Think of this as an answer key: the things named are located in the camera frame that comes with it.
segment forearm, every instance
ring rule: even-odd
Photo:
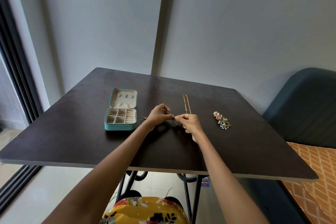
[[[207,136],[197,135],[216,196],[228,224],[268,223],[258,206],[225,165]]]
[[[104,158],[61,201],[44,223],[98,223],[116,187],[152,128],[144,122],[118,148]]]

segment dark chair backrest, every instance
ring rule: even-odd
[[[288,142],[336,148],[336,72],[295,73],[263,117]]]

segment person's left arm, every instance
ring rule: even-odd
[[[43,224],[99,223],[115,189],[146,135],[165,120],[173,119],[163,114],[170,109],[156,106],[148,118],[121,144],[89,172],[60,202]]]

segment person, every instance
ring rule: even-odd
[[[170,113],[165,104],[154,107],[148,118],[67,194],[43,224],[189,223],[182,205],[172,197],[121,195],[122,199],[111,212],[103,214],[146,135],[155,126],[171,119],[180,122],[185,132],[191,134],[192,140],[199,145],[226,222],[268,223],[212,146],[197,115],[174,117],[164,110]]]

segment person's right arm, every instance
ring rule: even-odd
[[[192,139],[199,145],[227,224],[267,224],[268,221],[261,210],[225,165],[203,132],[197,115],[183,114],[175,116],[175,120],[182,123],[186,133],[191,133]]]

